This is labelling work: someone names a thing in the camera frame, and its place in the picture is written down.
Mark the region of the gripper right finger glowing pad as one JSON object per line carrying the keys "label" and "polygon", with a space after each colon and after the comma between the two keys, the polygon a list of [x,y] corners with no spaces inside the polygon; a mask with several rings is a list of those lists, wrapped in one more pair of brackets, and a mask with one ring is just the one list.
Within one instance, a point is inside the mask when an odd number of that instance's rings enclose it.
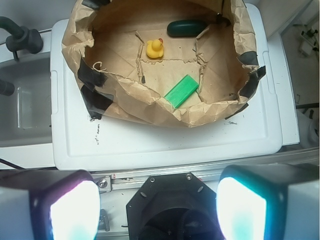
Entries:
{"label": "gripper right finger glowing pad", "polygon": [[316,164],[229,165],[216,212],[227,240],[318,240],[320,168]]}

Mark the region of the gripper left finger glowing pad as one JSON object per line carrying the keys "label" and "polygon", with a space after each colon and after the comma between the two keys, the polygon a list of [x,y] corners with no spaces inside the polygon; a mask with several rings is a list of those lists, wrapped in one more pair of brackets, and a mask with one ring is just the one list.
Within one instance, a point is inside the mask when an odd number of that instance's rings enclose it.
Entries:
{"label": "gripper left finger glowing pad", "polygon": [[93,240],[99,189],[85,170],[2,170],[2,240]]}

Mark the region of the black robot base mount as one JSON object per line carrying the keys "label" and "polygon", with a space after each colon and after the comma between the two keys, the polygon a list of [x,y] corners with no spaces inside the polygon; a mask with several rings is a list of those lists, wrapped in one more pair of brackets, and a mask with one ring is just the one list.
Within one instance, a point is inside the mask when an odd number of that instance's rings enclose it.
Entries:
{"label": "black robot base mount", "polygon": [[222,240],[216,193],[190,172],[152,175],[126,205],[131,240]]}

